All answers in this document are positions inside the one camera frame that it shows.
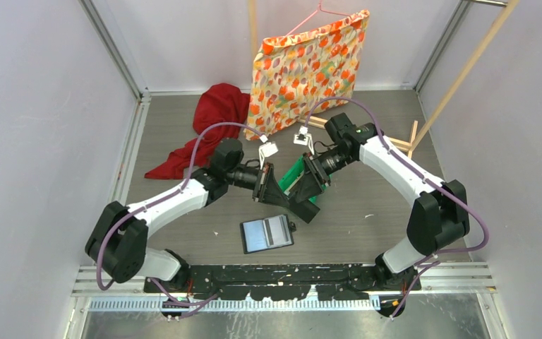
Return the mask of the green plastic bin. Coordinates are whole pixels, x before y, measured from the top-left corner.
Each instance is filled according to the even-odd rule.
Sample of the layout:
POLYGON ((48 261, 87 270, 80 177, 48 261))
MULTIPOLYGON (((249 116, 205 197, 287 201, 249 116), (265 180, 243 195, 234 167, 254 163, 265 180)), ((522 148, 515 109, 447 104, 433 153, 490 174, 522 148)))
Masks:
POLYGON ((311 153, 301 156, 279 181, 284 195, 297 203, 315 203, 330 184, 331 174, 322 156, 311 153))

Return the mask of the black card holder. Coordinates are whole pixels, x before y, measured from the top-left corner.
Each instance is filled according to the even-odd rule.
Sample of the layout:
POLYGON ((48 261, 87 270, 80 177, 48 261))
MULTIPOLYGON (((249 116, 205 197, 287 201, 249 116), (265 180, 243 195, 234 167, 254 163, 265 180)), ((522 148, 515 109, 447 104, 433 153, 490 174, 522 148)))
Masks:
POLYGON ((242 222, 239 229, 243 252, 253 254, 293 245, 296 224, 283 214, 242 222))

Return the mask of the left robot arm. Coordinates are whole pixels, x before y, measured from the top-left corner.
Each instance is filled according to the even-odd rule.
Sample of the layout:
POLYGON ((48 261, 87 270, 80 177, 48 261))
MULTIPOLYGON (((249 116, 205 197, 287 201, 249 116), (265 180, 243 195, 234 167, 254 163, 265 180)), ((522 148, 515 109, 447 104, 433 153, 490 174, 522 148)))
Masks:
POLYGON ((242 161, 241 141, 225 138, 208 165, 197 169, 178 186, 148 200, 124 206, 113 201, 104 207, 85 245, 85 253, 115 283, 135 276, 156 278, 171 292, 188 283, 189 265, 169 249, 147 247, 148 239, 175 219, 205 208, 237 186, 253 192, 255 202, 286 208, 304 222, 319 212, 309 199, 298 202, 285 194, 270 162, 250 167, 242 161))

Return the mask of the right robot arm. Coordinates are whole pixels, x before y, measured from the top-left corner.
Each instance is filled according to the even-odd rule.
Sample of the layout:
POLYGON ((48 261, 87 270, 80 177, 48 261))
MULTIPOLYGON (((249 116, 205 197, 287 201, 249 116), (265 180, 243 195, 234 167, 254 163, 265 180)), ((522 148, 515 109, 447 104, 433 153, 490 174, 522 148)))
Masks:
POLYGON ((375 284, 392 290, 413 265, 469 233, 464 209, 466 189, 457 180, 444 182, 393 146, 374 124, 357 126, 345 113, 332 117, 325 130, 334 146, 324 153, 303 155, 303 173, 288 190, 295 203, 307 203, 330 185, 331 174, 353 162, 374 169, 411 206, 405 237, 375 259, 371 275, 375 284))

